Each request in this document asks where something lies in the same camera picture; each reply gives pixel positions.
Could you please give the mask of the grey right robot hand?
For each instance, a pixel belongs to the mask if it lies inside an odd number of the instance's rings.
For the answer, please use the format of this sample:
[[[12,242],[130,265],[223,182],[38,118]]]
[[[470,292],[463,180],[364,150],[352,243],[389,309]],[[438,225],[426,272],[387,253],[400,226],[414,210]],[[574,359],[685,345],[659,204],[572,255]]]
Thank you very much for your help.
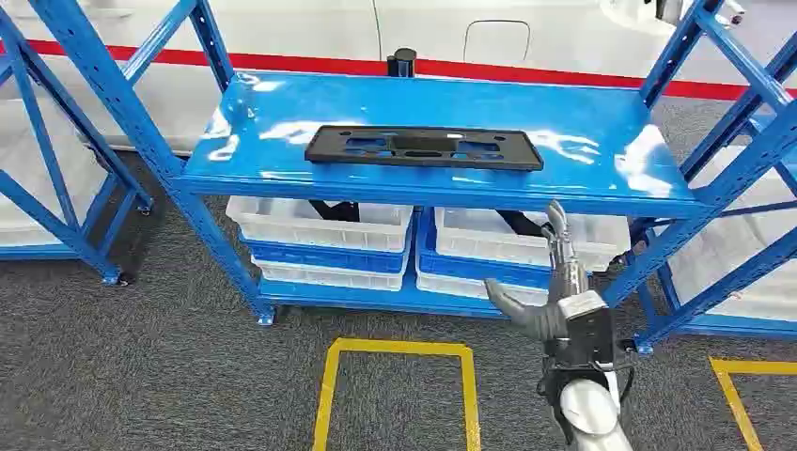
[[[547,304],[521,303],[511,297],[497,280],[484,281],[491,303],[520,326],[527,336],[542,342],[568,336],[567,319],[559,302],[588,288],[586,271],[572,244],[565,210],[553,200],[547,206],[546,214],[548,224],[542,228],[542,234],[548,242],[552,263]]]

